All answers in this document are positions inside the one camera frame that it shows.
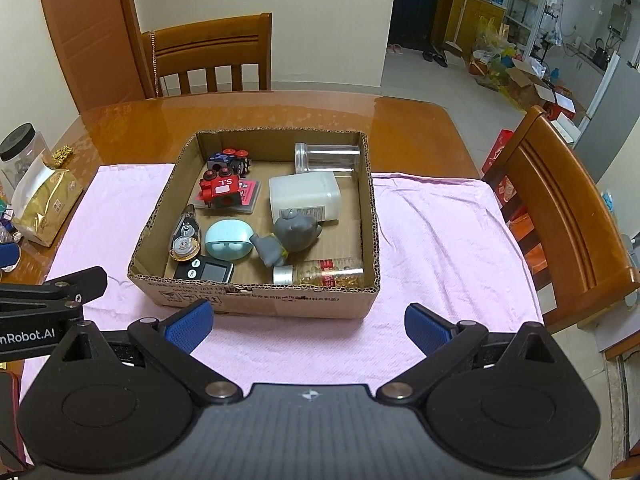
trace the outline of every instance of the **pink cloth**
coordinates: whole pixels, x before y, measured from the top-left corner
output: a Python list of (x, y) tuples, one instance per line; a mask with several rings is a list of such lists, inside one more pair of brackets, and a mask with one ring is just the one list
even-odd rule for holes
[[(138, 236), (172, 165), (103, 166), (82, 199), (49, 273), (100, 265), (105, 295), (85, 319), (121, 330), (174, 310), (152, 303), (127, 277)], [(452, 322), (475, 319), (490, 330), (542, 320), (524, 258), (479, 180), (376, 174), (382, 289), (364, 320), (216, 316), (194, 357), (248, 393), (254, 382), (381, 384), (423, 355), (404, 334), (407, 304), (422, 303)], [(22, 394), (46, 358), (25, 364)]]

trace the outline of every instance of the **black timer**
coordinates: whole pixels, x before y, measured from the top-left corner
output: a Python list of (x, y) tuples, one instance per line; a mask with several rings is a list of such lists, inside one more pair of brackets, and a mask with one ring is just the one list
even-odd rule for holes
[(210, 282), (229, 283), (234, 272), (234, 264), (212, 258), (196, 256), (188, 262), (178, 263), (174, 278), (178, 280), (208, 280)]

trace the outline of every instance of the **clear container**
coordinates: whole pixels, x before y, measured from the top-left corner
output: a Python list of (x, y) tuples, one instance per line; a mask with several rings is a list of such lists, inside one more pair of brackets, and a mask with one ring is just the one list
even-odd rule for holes
[(31, 123), (18, 126), (0, 142), (0, 170), (11, 188), (4, 190), (9, 200), (9, 195), (13, 195), (18, 182), (41, 153), (44, 163), (50, 164), (51, 154), (47, 143)]
[(335, 176), (352, 176), (359, 169), (359, 146), (296, 143), (296, 173), (333, 171)]
[(273, 284), (364, 288), (364, 269), (359, 258), (314, 260), (273, 267)]
[(287, 209), (296, 209), (318, 222), (340, 216), (340, 188), (329, 171), (274, 176), (269, 179), (269, 197), (273, 223)]

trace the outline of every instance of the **kettle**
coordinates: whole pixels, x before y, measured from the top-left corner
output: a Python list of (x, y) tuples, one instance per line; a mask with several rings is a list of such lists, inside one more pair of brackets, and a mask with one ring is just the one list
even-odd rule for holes
[(595, 46), (596, 46), (596, 52), (595, 54), (593, 54), (593, 62), (594, 64), (603, 69), (606, 70), (607, 66), (609, 65), (609, 54), (607, 54), (607, 51), (604, 50), (604, 48), (602, 48), (601, 46), (598, 46), (598, 42), (603, 43), (602, 38), (598, 38), (595, 41)]

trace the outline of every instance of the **gray elephant toy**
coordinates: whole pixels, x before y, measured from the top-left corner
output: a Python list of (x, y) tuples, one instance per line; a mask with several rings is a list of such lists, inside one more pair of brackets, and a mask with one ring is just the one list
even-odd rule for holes
[(309, 247), (320, 236), (322, 227), (315, 218), (295, 209), (283, 211), (273, 225), (273, 233), (260, 238), (253, 234), (249, 241), (267, 267), (283, 265), (289, 253)]

